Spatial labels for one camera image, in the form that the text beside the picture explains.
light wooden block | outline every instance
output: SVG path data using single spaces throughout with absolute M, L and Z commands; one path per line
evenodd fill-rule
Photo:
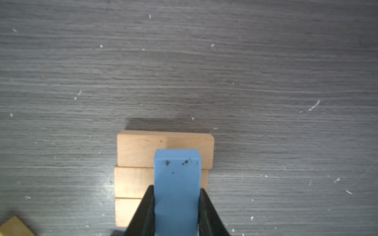
M 197 149 L 203 170 L 210 170 L 214 155 L 211 134 L 124 130 L 117 136 L 118 166 L 153 168 L 157 149 Z
M 128 227 L 142 199 L 116 198 L 116 226 Z
M 201 188 L 208 189 L 209 171 L 201 171 Z M 142 198 L 153 184 L 153 168 L 114 167 L 115 197 Z
M 0 236 L 35 236 L 35 234 L 15 216 L 0 226 Z

gray wood-grain surface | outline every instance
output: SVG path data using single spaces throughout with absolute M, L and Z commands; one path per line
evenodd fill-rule
M 376 1 L 2 0 L 0 18 L 0 224 L 119 235 L 127 128 L 215 137 L 231 235 L 378 235 Z

